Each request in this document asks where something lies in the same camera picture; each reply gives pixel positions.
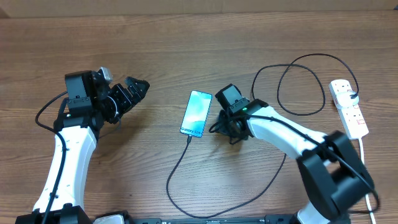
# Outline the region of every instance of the power strip switch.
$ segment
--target power strip switch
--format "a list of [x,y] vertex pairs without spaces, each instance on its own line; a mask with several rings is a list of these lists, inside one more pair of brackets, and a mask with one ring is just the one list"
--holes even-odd
[[359,139],[369,133],[358,102],[351,99],[354,91],[348,80],[334,80],[329,84],[330,93],[340,115],[341,122],[350,139]]

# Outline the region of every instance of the white power strip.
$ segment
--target white power strip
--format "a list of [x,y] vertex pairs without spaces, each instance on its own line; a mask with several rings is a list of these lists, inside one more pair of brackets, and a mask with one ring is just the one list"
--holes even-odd
[[349,81],[334,80],[329,89],[348,138],[359,139],[367,135],[369,130],[358,105],[359,97],[350,98],[354,92]]

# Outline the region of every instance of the black wire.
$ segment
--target black wire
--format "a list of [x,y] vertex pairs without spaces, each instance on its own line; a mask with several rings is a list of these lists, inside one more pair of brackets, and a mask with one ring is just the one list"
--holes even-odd
[[118,121],[118,122],[119,122],[118,126],[117,126],[116,128],[114,128],[112,131],[110,131],[110,132],[108,132],[108,133],[106,133],[106,134],[104,134],[104,135],[98,137],[98,139],[103,138],[103,137],[105,137],[105,136],[107,136],[107,135],[109,135],[109,134],[111,134],[111,133],[113,133],[113,132],[115,132],[115,131],[121,129],[121,128],[122,128],[122,119],[120,119],[120,118],[118,118],[118,119],[119,119],[119,121]]
[[69,100],[69,97],[66,97],[62,100],[60,109],[58,110],[59,116],[62,115],[63,112],[65,111],[65,108],[67,107],[68,100]]
[[[260,74],[260,72],[263,71],[263,70],[266,69],[266,68],[271,68],[271,67],[283,67],[283,66],[286,66],[287,68],[285,69],[284,73],[283,73],[282,76],[280,77],[279,84],[278,84],[278,89],[277,89],[277,97],[276,97],[276,98],[277,98],[277,101],[278,101],[279,106],[280,106],[283,110],[285,110],[286,112],[288,112],[288,113],[290,113],[290,114],[297,115],[297,116],[308,116],[308,115],[313,115],[313,114],[316,114],[316,113],[320,112],[320,111],[325,107],[326,96],[325,96],[325,91],[324,91],[324,89],[323,89],[323,87],[322,87],[322,84],[321,84],[319,78],[317,77],[317,75],[315,74],[315,72],[313,72],[311,69],[309,69],[309,68],[307,68],[307,67],[305,67],[305,66],[303,66],[303,65],[294,64],[294,62],[296,62],[298,59],[304,58],[304,57],[308,57],[308,56],[327,56],[327,57],[334,58],[334,59],[338,60],[339,62],[341,62],[341,63],[348,69],[348,71],[350,72],[350,74],[353,76],[354,81],[355,81],[355,84],[356,84],[356,89],[357,89],[357,90],[356,90],[356,93],[355,93],[355,94],[351,95],[351,99],[353,99],[353,98],[355,98],[355,97],[358,96],[358,93],[359,93],[358,81],[356,80],[356,77],[355,77],[353,71],[349,68],[349,66],[348,66],[344,61],[342,61],[342,59],[340,59],[340,58],[338,58],[338,57],[335,57],[335,56],[333,56],[333,55],[330,55],[330,54],[307,54],[307,55],[303,55],[303,56],[301,56],[301,57],[296,58],[296,59],[295,59],[292,63],[290,63],[290,64],[268,65],[268,66],[262,67],[262,68],[257,72],[256,76],[254,77],[254,80],[253,80],[253,83],[252,83],[252,86],[251,86],[251,93],[252,93],[253,99],[256,99],[256,98],[254,97],[254,83],[256,82],[257,76]],[[322,103],[322,106],[321,106],[320,109],[318,109],[318,110],[316,110],[316,111],[314,111],[314,112],[311,112],[311,113],[296,113],[296,112],[293,112],[293,111],[288,110],[288,109],[282,104],[282,102],[280,102],[280,99],[279,99],[280,85],[282,84],[282,80],[283,80],[283,78],[285,77],[285,74],[287,73],[287,71],[289,70],[290,67],[305,68],[305,69],[307,69],[308,71],[310,71],[310,72],[312,73],[312,75],[317,79],[317,82],[318,82],[318,84],[319,84],[319,86],[320,86],[320,88],[321,88],[322,97],[323,97],[323,103]]]
[[359,174],[356,170],[354,170],[349,164],[347,164],[346,161],[344,161],[340,156],[336,155],[332,150],[327,149],[324,145],[320,144],[319,142],[317,142],[316,140],[312,139],[310,136],[302,133],[301,131],[299,131],[298,129],[296,129],[295,127],[291,126],[290,124],[286,123],[285,121],[279,120],[277,118],[273,118],[273,117],[267,117],[267,116],[258,116],[258,115],[241,115],[241,116],[232,116],[229,119],[226,119],[224,121],[218,121],[215,124],[213,124],[210,127],[209,131],[214,131],[212,130],[213,128],[217,127],[220,125],[220,123],[229,123],[233,120],[237,120],[237,119],[241,119],[241,118],[260,118],[260,119],[266,119],[269,121],[276,121],[280,124],[283,124],[284,126],[288,127],[289,129],[291,129],[292,131],[294,131],[295,133],[297,133],[299,136],[303,137],[304,139],[314,143],[315,145],[319,146],[321,149],[323,149],[326,153],[328,153],[331,157],[337,159],[341,164],[343,164],[347,169],[349,169],[357,178],[359,178],[365,185],[366,187],[371,191],[371,193],[373,194],[374,198],[376,199],[376,208],[372,209],[371,211],[365,211],[365,210],[360,210],[360,211],[352,211],[349,210],[348,213],[358,213],[358,214],[369,214],[371,212],[375,213],[376,211],[379,210],[380,208],[380,199],[379,199],[379,194],[376,192],[376,190],[371,187],[371,184],[369,184],[363,177],[361,174]]
[[42,224],[45,224],[45,222],[47,221],[47,218],[49,216],[49,212],[51,210],[51,206],[54,202],[54,199],[56,197],[56,193],[57,193],[57,189],[58,189],[58,185],[60,183],[61,180],[61,175],[62,175],[62,170],[63,167],[65,165],[65,159],[67,156],[67,144],[64,140],[64,138],[62,137],[62,135],[57,132],[56,130],[54,130],[53,128],[50,128],[42,123],[39,122],[39,116],[43,113],[43,111],[50,105],[52,104],[55,100],[57,100],[58,98],[60,98],[61,96],[67,94],[67,91],[64,91],[63,93],[59,94],[58,96],[56,96],[54,99],[50,100],[46,105],[43,106],[43,108],[37,113],[36,118],[35,118],[35,122],[37,125],[39,125],[42,128],[45,128],[53,133],[55,133],[58,138],[60,138],[61,142],[62,142],[62,158],[61,158],[61,163],[60,163],[60,168],[58,170],[58,174],[57,174],[57,178],[55,179],[55,183],[54,183],[54,187],[52,189],[52,192],[50,193],[50,200],[49,203],[47,204],[47,208],[45,209],[45,213],[44,213],[44,217],[42,220]]
[[230,212],[230,211],[235,210],[235,209],[237,209],[237,208],[243,207],[243,206],[245,206],[245,205],[247,205],[247,204],[249,204],[249,203],[251,203],[251,202],[257,200],[257,199],[258,199],[259,197],[261,197],[261,196],[268,190],[268,188],[271,186],[271,184],[273,183],[273,181],[275,180],[275,178],[278,176],[278,173],[279,173],[279,171],[281,170],[281,168],[282,168],[282,166],[284,165],[285,160],[286,160],[286,154],[285,154],[285,156],[284,156],[284,158],[283,158],[283,160],[282,160],[282,163],[280,164],[280,166],[279,166],[279,168],[278,168],[278,171],[275,173],[275,175],[274,175],[274,177],[272,178],[272,180],[268,183],[267,187],[266,187],[259,195],[257,195],[257,196],[255,196],[254,198],[248,200],[247,202],[244,202],[244,203],[242,203],[242,204],[240,204],[240,205],[237,205],[237,206],[235,206],[235,207],[226,209],[226,210],[224,210],[224,211],[222,211],[222,212],[218,212],[218,213],[216,213],[216,214],[214,214],[214,215],[208,215],[208,216],[203,216],[203,217],[201,217],[201,216],[196,216],[196,215],[189,214],[188,212],[182,210],[182,208],[180,208],[180,207],[173,201],[173,199],[171,198],[170,193],[169,193],[169,182],[170,182],[170,179],[172,178],[172,176],[173,176],[175,170],[177,169],[178,165],[180,165],[180,162],[181,162],[181,160],[183,159],[183,157],[184,157],[184,155],[185,155],[185,153],[186,153],[186,151],[187,151],[187,149],[188,149],[188,146],[189,146],[189,144],[190,144],[190,142],[191,142],[191,138],[192,138],[191,136],[188,137],[188,139],[187,139],[187,146],[185,146],[185,149],[184,149],[184,151],[182,152],[182,155],[181,155],[180,159],[178,160],[177,164],[176,164],[175,167],[173,168],[173,171],[170,173],[169,178],[167,178],[167,182],[166,182],[166,193],[167,193],[167,196],[168,196],[168,198],[170,199],[171,203],[175,206],[175,208],[177,208],[177,209],[180,210],[182,213],[184,213],[184,214],[186,214],[186,215],[188,215],[188,216],[190,216],[190,217],[192,217],[192,218],[213,218],[213,217],[216,217],[216,216],[218,216],[218,215],[224,214],[224,213],[226,213],[226,212]]

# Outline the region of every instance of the wood grain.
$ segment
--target wood grain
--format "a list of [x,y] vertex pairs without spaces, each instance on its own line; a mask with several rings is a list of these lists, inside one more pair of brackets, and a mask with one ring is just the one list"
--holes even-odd
[[396,0],[0,0],[9,18],[393,10]]
[[[0,223],[30,213],[53,156],[53,134],[34,123],[36,112],[65,90],[64,74],[110,68],[115,83],[146,79],[146,98],[123,117],[122,130],[101,139],[90,162],[85,210],[90,217],[127,209],[134,217],[184,218],[169,202],[165,181],[186,137],[178,131],[191,90],[215,94],[234,83],[249,96],[254,74],[265,65],[289,63],[322,52],[342,58],[360,85],[370,134],[366,162],[382,200],[379,223],[398,222],[398,14],[295,12],[190,16],[114,16],[0,20]],[[345,67],[325,57],[304,58],[326,90],[325,109],[313,116],[287,114],[276,102],[283,68],[264,71],[256,97],[311,129],[343,130],[328,83]],[[298,112],[321,105],[315,79],[291,69],[281,89],[285,106]],[[43,115],[52,124],[59,102]],[[213,101],[206,129],[220,106]],[[106,125],[103,132],[114,127]],[[257,195],[283,154],[255,139],[235,146],[205,133],[194,139],[176,171],[172,197],[186,211],[206,215]],[[295,161],[288,159],[269,191],[226,217],[294,213],[307,202]],[[356,208],[365,208],[359,202]],[[368,223],[368,216],[353,216]]]

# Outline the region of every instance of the phone screen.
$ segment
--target phone screen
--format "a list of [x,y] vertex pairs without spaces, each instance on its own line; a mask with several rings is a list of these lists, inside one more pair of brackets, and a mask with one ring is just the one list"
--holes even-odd
[[185,110],[180,132],[200,138],[205,130],[206,118],[210,109],[212,95],[200,91],[192,91]]

